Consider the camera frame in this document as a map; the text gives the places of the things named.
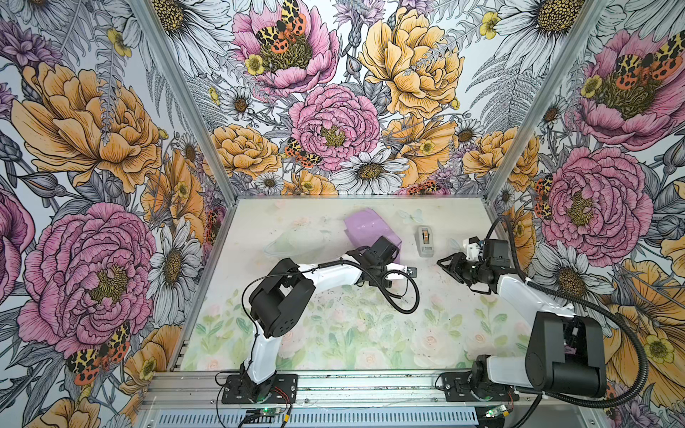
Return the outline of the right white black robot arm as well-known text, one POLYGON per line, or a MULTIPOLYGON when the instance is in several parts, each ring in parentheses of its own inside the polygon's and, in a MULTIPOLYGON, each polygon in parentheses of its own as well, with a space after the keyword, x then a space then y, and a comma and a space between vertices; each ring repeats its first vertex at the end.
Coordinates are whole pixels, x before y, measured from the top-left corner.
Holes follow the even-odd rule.
POLYGON ((469 290, 508 301, 532 328, 524 356, 476 358, 468 378, 473 394, 524 388, 590 399, 605 395, 601 326, 533 288, 530 278, 510 260, 507 242, 472 238, 465 252, 440 259, 437 265, 469 290))

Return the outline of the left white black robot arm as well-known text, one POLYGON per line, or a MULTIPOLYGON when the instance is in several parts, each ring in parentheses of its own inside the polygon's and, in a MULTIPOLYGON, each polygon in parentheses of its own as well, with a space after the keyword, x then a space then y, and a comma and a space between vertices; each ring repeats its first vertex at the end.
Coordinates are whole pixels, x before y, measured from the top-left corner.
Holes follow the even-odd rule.
POLYGON ((392 308, 404 315, 419 305, 418 271, 395 262, 399 247, 381 236, 371 246, 348 251, 337 260, 298 264, 280 260, 266 276, 246 287, 241 305, 253 323, 253 343, 235 373, 221 385, 218 400, 224 405, 296 401, 299 376, 280 374, 276 360, 283 337, 300 322, 312 297, 345 285, 370 285, 392 308))

